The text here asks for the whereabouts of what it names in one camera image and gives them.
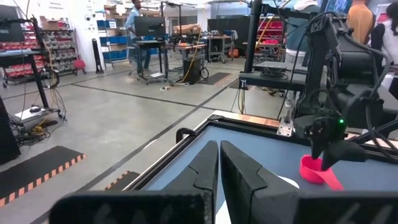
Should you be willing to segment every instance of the person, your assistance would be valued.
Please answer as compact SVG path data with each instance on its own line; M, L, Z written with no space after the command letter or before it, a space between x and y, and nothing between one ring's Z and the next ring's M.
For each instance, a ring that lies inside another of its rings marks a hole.
M134 4L133 9L131 9L130 15L127 18L126 21L126 29L130 31L130 44L135 45L137 40L140 39L140 37L137 37L136 35L136 30L135 30L135 17L140 16L139 10L141 8L141 0L131 0L131 2ZM142 72L142 59L145 59L145 64L144 64L144 70L147 70L149 68L149 62L150 62L150 49L145 49L141 50L141 61L138 60L138 51L131 51L129 52L129 57L137 58L137 73Z
M387 9L387 20L378 24L371 32L371 47L380 50L392 59L392 65L398 65L398 2L391 3ZM386 59L374 55L377 72L380 75L386 65Z
M293 9L306 13L320 11L320 7L316 0L298 0L293 5ZM310 50L307 37L304 37L299 49L300 40L308 27L303 25L308 22L308 20L291 17L287 22L289 24L287 25L286 33L289 35L286 38L285 62L294 63L296 55L298 54L297 65L301 65L303 64L305 53ZM295 94L293 91L288 91L286 94L285 107L291 108L294 105Z
M366 0L354 0L347 14L347 24L354 28L353 39L367 44L374 25L372 12L366 7Z

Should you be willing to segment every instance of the jeans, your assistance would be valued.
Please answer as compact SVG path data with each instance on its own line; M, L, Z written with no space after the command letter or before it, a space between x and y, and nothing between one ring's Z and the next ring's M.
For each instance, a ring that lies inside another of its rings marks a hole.
M131 46L136 46L135 49L131 49L129 51L129 59L130 62L133 60L136 61L137 63L137 71L141 72L142 71L142 61L145 60L144 64L144 69L149 68L149 62L150 62L150 49L141 49L141 61L139 60L138 56L138 47L136 45L138 38L131 39L131 43L129 43Z
M296 58L296 55L291 55L291 54L285 54L285 63L294 63L294 60ZM301 65L303 64L304 57L297 57L297 63L296 65ZM287 91L286 93L286 101L291 102L294 100L295 94L293 91Z

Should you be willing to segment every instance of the cardboard box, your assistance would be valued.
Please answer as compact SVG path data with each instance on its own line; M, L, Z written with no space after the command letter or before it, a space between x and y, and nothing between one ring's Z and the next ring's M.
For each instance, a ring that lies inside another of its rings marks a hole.
M189 25L182 25L182 34L199 34L201 31L201 27L199 24L189 24ZM173 26L174 34L180 33L180 26Z
M60 30L58 21L47 20L44 16L40 16L43 30Z

